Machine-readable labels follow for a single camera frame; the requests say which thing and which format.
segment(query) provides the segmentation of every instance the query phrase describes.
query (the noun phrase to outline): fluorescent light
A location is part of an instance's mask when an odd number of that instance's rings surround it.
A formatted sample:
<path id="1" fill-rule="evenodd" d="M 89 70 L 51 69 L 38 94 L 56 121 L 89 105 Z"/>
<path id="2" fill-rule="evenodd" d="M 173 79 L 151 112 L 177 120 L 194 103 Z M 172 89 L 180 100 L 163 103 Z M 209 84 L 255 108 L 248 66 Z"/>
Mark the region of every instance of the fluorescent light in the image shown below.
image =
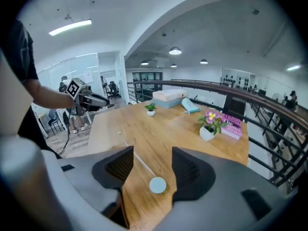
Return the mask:
<path id="1" fill-rule="evenodd" d="M 59 34 L 59 33 L 62 33 L 62 32 L 64 32 L 64 31 L 66 31 L 66 30 L 69 30 L 69 29 L 72 29 L 72 28 L 75 28 L 75 27 L 79 27 L 79 26 L 90 25 L 90 24 L 92 24 L 92 21 L 91 21 L 91 20 L 81 21 L 81 22 L 69 24 L 69 25 L 67 25 L 67 26 L 63 26 L 63 27 L 61 27 L 61 28 L 58 28 L 58 29 L 56 29 L 56 30 L 53 30 L 53 31 L 51 31 L 49 34 L 50 34 L 51 36 L 55 36 L 55 35 L 57 35 L 57 34 Z"/>
<path id="2" fill-rule="evenodd" d="M 73 72 L 77 72 L 77 70 L 72 71 L 72 72 L 68 72 L 68 73 L 66 73 L 66 75 L 71 74 L 71 73 L 73 73 Z"/>
<path id="3" fill-rule="evenodd" d="M 179 47 L 172 47 L 169 51 L 170 55 L 180 55 L 182 53 L 181 49 Z"/>
<path id="4" fill-rule="evenodd" d="M 207 61 L 206 59 L 202 59 L 202 60 L 200 61 L 200 63 L 201 63 L 201 64 L 208 64 L 208 61 Z"/>
<path id="5" fill-rule="evenodd" d="M 96 53 L 88 53 L 88 54 L 83 54 L 83 55 L 80 55 L 80 56 L 75 56 L 73 58 L 78 58 L 78 57 L 81 57 L 81 56 L 88 56 L 88 55 L 96 55 Z"/>
<path id="6" fill-rule="evenodd" d="M 294 66 L 294 67 L 289 67 L 289 68 L 287 68 L 287 70 L 288 71 L 290 71 L 290 70 L 295 70 L 295 69 L 298 69 L 298 68 L 300 68 L 300 66 Z"/>
<path id="7" fill-rule="evenodd" d="M 149 65 L 149 63 L 147 61 L 142 61 L 141 65 Z"/>

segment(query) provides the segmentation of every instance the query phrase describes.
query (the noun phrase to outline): black chair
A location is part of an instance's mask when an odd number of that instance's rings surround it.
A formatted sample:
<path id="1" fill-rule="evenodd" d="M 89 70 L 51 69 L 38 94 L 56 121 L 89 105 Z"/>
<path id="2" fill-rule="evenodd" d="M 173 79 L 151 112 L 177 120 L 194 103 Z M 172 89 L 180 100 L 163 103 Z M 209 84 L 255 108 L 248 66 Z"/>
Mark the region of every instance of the black chair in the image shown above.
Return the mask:
<path id="1" fill-rule="evenodd" d="M 54 125 L 55 123 L 57 123 L 60 132 L 62 132 L 62 131 L 61 131 L 61 128 L 60 128 L 60 126 L 59 126 L 59 123 L 58 123 L 58 121 L 59 121 L 59 116 L 58 116 L 56 110 L 50 110 L 49 113 L 48 113 L 48 117 L 50 118 L 50 120 L 49 120 L 49 122 L 48 122 L 48 125 L 50 126 L 50 128 L 51 128 L 53 134 L 55 135 L 55 133 L 54 133 L 54 131 L 53 131 L 53 129 L 52 129 L 52 125 L 53 125 L 54 129 L 57 131 L 57 129 L 56 129 L 55 125 Z"/>
<path id="2" fill-rule="evenodd" d="M 116 84 L 114 81 L 110 81 L 110 84 L 108 86 L 110 89 L 110 91 L 108 92 L 110 98 L 115 98 L 116 96 L 120 97 L 119 90 L 116 89 Z"/>

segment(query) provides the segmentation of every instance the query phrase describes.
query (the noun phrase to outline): potted plant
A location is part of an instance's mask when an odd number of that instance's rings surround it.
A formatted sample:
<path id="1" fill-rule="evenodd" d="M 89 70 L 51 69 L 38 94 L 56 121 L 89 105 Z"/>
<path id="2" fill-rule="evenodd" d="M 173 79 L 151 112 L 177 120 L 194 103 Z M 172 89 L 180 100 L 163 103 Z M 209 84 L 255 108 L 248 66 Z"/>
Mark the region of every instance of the potted plant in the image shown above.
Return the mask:
<path id="1" fill-rule="evenodd" d="M 204 141 L 214 138 L 217 133 L 221 133 L 221 128 L 227 125 L 222 122 L 217 111 L 207 111 L 198 121 L 201 123 L 199 134 Z"/>
<path id="2" fill-rule="evenodd" d="M 154 116 L 155 115 L 155 103 L 151 103 L 150 105 L 146 105 L 145 108 L 148 110 L 147 114 L 148 116 Z"/>

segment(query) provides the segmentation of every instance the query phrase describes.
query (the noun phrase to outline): table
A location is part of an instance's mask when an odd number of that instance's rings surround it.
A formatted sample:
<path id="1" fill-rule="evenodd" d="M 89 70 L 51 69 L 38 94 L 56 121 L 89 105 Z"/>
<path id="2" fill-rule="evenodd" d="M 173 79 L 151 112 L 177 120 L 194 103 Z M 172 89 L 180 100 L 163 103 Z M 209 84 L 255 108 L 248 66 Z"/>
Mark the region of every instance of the table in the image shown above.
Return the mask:
<path id="1" fill-rule="evenodd" d="M 107 113 L 96 115 L 88 143 L 88 154 L 126 146 L 134 146 L 134 152 L 146 163 L 156 176 L 163 177 L 167 189 L 162 194 L 149 190 L 154 177 L 134 157 L 134 167 L 123 186 L 123 202 L 130 230 L 152 230 L 172 208 L 172 195 L 176 191 L 175 175 L 171 168 L 172 147 L 184 147 L 247 164 L 247 124 L 242 123 L 243 135 L 235 140 L 225 134 L 205 142 L 199 136 L 198 117 L 208 108 L 200 106 L 201 112 L 185 114 L 177 105 L 170 109 L 157 107 L 150 117 L 144 108 L 149 102 L 128 105 Z"/>

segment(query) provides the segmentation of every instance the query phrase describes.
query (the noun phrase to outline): person sitting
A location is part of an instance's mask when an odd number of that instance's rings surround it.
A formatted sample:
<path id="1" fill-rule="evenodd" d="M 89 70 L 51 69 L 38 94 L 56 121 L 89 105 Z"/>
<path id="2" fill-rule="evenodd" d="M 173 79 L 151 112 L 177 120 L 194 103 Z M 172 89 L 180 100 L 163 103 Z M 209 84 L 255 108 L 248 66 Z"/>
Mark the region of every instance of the person sitting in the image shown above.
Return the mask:
<path id="1" fill-rule="evenodd" d="M 60 86 L 59 86 L 59 92 L 65 92 L 69 83 L 70 83 L 70 80 L 67 78 L 67 76 L 62 76 Z M 76 134 L 76 133 L 78 133 L 78 128 L 74 124 L 74 118 L 77 121 L 77 125 L 81 128 L 81 131 L 84 131 L 87 128 L 88 124 L 83 123 L 81 117 L 78 116 L 78 115 L 74 115 L 74 114 L 76 114 L 76 107 L 75 106 L 73 108 L 71 108 L 71 116 L 70 116 L 70 119 L 69 119 L 69 124 L 73 128 L 73 133 Z"/>

